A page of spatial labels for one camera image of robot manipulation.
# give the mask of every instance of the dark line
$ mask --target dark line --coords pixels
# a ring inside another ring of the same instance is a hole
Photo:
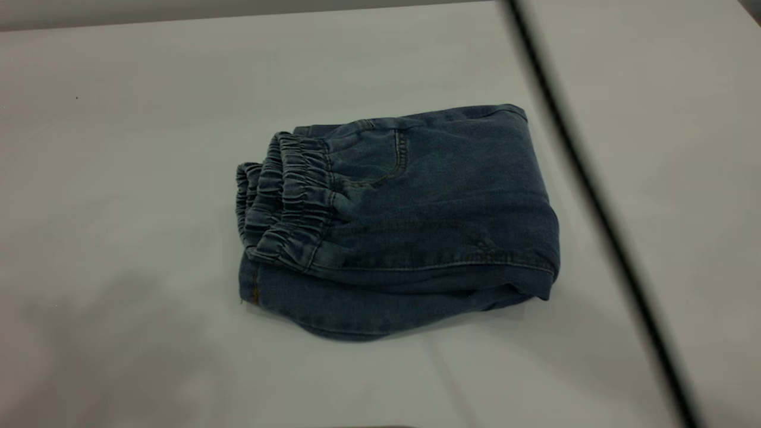
[[[576,178],[581,182],[582,190],[586,196],[587,204],[592,208],[597,224],[602,229],[605,242],[613,259],[621,280],[624,283],[624,289],[629,295],[629,301],[636,308],[639,314],[639,320],[642,327],[650,340],[651,347],[658,360],[661,374],[665,380],[673,405],[682,426],[696,428],[702,426],[702,419],[699,417],[697,408],[691,400],[685,378],[677,370],[674,358],[670,355],[668,345],[658,327],[656,316],[651,309],[649,297],[637,271],[634,268],[630,252],[626,249],[621,239],[619,226],[614,222],[613,217],[609,214],[608,204],[603,200],[600,191],[596,189],[596,181],[585,166],[587,162],[581,153],[581,146],[577,143],[579,138],[574,136],[569,126],[570,120],[567,120],[567,114],[562,114],[556,92],[549,77],[545,72],[542,55],[538,52],[538,46],[534,42],[535,37],[525,17],[524,8],[520,0],[502,0],[506,18],[512,19],[515,30],[521,38],[523,50],[530,63],[536,84],[540,90],[541,97],[544,100],[545,108],[550,115],[554,124],[555,131],[560,140],[561,146],[565,150],[568,162],[571,164]]]

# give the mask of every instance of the white table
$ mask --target white table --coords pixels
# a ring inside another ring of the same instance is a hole
[[[713,426],[761,425],[761,30],[734,0],[535,0]],[[0,426],[671,426],[491,3],[0,34]],[[241,305],[234,169],[312,123],[510,102],[550,302],[335,343]]]

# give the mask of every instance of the seam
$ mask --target seam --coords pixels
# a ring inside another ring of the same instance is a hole
[[[262,265],[256,267],[253,271],[253,295],[251,301],[254,305],[259,306],[259,271],[262,269]]]
[[[396,165],[393,170],[381,178],[374,181],[346,181],[350,187],[360,186],[380,186],[385,180],[398,175],[401,171],[407,169],[407,142],[400,129],[393,129],[394,148],[396,149]]]
[[[492,261],[492,262],[477,262],[477,261],[470,261],[470,260],[462,260],[462,261],[454,261],[450,263],[445,264],[435,264],[431,266],[423,266],[423,267],[328,267],[328,266],[322,266],[319,264],[313,264],[315,267],[319,267],[320,269],[324,270],[360,270],[360,271],[378,271],[378,272],[414,272],[418,270],[430,270],[430,269],[439,269],[442,267],[455,267],[455,266],[483,266],[483,265],[498,265],[498,266],[511,266],[511,267],[524,267],[527,269],[534,269],[534,270],[541,270],[543,272],[551,273],[552,275],[555,275],[555,271],[541,266],[531,265],[531,264],[521,264],[521,263],[515,263],[515,262],[500,262],[500,261]]]

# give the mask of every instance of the folded jeans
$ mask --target folded jeans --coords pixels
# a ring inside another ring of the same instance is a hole
[[[547,299],[558,274],[557,218],[510,104],[299,127],[237,182],[241,298],[320,336]]]

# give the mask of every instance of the back pocket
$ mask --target back pocket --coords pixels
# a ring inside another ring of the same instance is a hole
[[[328,138],[333,176],[345,184],[380,185],[407,166],[407,147],[398,129],[367,129]]]

